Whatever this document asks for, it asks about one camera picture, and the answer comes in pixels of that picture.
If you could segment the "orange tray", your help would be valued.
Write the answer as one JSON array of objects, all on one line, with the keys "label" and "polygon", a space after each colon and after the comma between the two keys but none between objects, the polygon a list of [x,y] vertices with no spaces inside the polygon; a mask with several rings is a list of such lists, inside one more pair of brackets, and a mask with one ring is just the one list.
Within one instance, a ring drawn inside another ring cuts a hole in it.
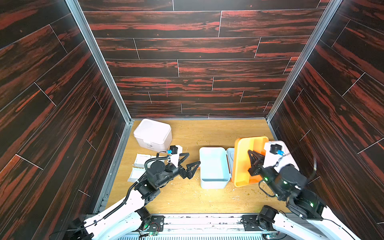
[{"label": "orange tray", "polygon": [[241,138],[235,141],[235,155],[232,171],[232,182],[235,187],[240,188],[247,185],[257,184],[262,180],[259,175],[251,176],[248,172],[251,167],[251,160],[248,155],[248,150],[255,151],[261,155],[265,155],[265,143],[269,142],[268,137],[250,137]]}]

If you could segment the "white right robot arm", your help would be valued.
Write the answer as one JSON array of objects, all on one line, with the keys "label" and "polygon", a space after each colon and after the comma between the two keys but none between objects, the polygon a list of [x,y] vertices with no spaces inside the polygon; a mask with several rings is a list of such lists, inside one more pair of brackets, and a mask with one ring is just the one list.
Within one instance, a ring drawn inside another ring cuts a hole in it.
[{"label": "white right robot arm", "polygon": [[291,221],[278,210],[263,206],[256,218],[256,225],[264,231],[277,231],[297,240],[357,240],[353,233],[314,192],[305,187],[309,179],[302,175],[293,164],[283,166],[279,171],[274,165],[264,167],[265,156],[253,150],[248,150],[251,162],[249,173],[259,175],[273,192],[270,197],[286,203],[286,207],[296,216],[307,221],[321,231],[317,234],[296,222]]}]

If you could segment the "pink medicine chest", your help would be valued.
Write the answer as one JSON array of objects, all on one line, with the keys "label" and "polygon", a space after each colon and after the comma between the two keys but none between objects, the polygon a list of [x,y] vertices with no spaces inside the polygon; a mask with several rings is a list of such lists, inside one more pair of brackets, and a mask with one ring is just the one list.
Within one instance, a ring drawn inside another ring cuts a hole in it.
[{"label": "pink medicine chest", "polygon": [[143,119],[134,130],[140,147],[155,152],[166,151],[172,142],[172,128],[169,124]]}]

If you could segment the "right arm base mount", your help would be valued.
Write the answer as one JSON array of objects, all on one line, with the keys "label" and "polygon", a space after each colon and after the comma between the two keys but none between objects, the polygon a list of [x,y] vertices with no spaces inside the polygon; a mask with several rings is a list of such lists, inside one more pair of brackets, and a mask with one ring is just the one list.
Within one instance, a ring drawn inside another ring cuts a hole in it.
[{"label": "right arm base mount", "polygon": [[272,221],[268,218],[265,218],[264,216],[259,217],[258,215],[243,215],[240,223],[243,225],[246,232],[275,231]]}]

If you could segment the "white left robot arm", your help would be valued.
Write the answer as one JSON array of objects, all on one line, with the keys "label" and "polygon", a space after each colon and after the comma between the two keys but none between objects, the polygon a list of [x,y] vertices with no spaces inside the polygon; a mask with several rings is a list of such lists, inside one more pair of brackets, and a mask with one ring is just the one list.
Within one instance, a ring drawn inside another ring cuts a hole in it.
[{"label": "white left robot arm", "polygon": [[192,179],[201,162],[182,163],[189,153],[156,156],[146,160],[144,173],[129,187],[126,196],[103,212],[84,221],[73,220],[64,231],[65,240],[112,240],[149,227],[151,214],[146,205],[152,202],[175,177]]}]

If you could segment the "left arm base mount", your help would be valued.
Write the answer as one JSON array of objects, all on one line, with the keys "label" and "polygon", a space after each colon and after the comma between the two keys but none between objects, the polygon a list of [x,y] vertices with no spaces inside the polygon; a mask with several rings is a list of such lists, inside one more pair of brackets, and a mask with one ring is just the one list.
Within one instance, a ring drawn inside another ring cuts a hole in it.
[{"label": "left arm base mount", "polygon": [[164,222],[165,216],[161,215],[152,215],[150,218],[145,219],[137,230],[139,239],[157,236],[164,230]]}]

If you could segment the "white gauze packet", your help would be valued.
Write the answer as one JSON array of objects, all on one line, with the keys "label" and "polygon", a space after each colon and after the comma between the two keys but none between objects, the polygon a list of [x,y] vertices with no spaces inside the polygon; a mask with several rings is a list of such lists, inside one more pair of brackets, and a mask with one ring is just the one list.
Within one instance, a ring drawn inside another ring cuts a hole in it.
[{"label": "white gauze packet", "polygon": [[143,168],[132,168],[132,172],[130,174],[130,177],[128,178],[128,182],[134,183],[136,182],[144,173],[146,172]]},{"label": "white gauze packet", "polygon": [[157,156],[152,156],[151,159],[149,159],[149,162],[154,162],[154,161],[157,161],[159,159],[159,157]]},{"label": "white gauze packet", "polygon": [[133,166],[135,168],[144,168],[145,162],[151,158],[151,155],[137,154]]}]

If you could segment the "white orange-trimmed medicine chest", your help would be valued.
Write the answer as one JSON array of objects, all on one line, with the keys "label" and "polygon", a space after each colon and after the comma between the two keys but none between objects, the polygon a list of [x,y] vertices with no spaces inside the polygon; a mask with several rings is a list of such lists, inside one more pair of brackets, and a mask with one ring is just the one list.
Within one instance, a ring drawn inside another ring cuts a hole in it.
[{"label": "white orange-trimmed medicine chest", "polygon": [[234,148],[202,147],[199,150],[203,189],[224,189],[232,179]]}]

